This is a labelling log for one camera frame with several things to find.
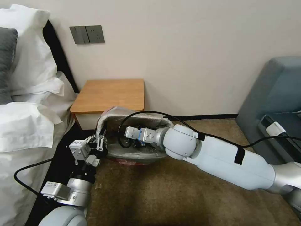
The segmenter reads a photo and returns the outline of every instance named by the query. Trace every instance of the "wall switch panel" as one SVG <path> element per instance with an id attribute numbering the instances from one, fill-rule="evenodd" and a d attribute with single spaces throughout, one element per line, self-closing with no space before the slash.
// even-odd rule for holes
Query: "wall switch panel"
<path id="1" fill-rule="evenodd" d="M 104 43 L 101 25 L 70 27 L 75 44 Z"/>

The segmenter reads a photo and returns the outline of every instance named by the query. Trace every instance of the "headboard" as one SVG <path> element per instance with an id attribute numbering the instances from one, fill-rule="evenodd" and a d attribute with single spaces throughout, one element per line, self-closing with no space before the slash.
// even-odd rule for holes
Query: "headboard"
<path id="1" fill-rule="evenodd" d="M 43 28 L 43 36 L 51 49 L 53 58 L 57 65 L 57 70 L 62 71 L 65 74 L 68 81 L 72 85 L 74 92 L 79 93 L 61 43 L 50 21 L 47 21 L 46 26 Z"/>

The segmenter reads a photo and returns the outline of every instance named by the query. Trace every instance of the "beige carpet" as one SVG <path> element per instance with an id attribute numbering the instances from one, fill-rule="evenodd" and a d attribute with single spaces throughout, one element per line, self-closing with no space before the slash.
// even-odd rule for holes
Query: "beige carpet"
<path id="1" fill-rule="evenodd" d="M 234 120 L 188 123 L 247 144 Z M 89 226 L 300 225 L 280 195 L 247 191 L 169 157 L 148 166 L 103 161 L 97 169 L 87 220 Z"/>

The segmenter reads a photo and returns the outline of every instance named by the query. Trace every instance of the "wooden nightstand top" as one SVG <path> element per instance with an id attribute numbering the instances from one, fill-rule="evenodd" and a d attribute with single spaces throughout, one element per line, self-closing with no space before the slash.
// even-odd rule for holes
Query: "wooden nightstand top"
<path id="1" fill-rule="evenodd" d="M 113 106 L 144 110 L 143 79 L 88 80 L 70 111 L 73 114 L 103 113 Z"/>

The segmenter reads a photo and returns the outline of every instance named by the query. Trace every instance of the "transparent plastic bag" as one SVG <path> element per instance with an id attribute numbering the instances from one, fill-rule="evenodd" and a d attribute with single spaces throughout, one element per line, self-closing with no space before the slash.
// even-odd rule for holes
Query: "transparent plastic bag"
<path id="1" fill-rule="evenodd" d="M 121 164 L 126 165 L 136 165 L 136 164 L 150 164 L 166 157 L 165 151 L 154 149 L 150 146 L 145 147 L 134 147 L 122 148 L 117 140 L 117 131 L 121 121 L 128 115 L 134 113 L 135 111 L 121 108 L 113 107 L 110 110 L 104 112 L 97 122 L 96 128 L 96 138 L 104 133 L 106 130 L 106 138 L 108 145 L 108 158 L 114 158 Z M 160 116 L 148 115 L 141 113 L 130 117 L 121 128 L 121 133 L 124 134 L 126 127 L 148 127 L 151 129 L 158 129 L 161 127 L 172 128 L 173 123 L 167 118 L 162 118 Z M 126 142 L 126 138 L 121 138 L 122 142 Z"/>

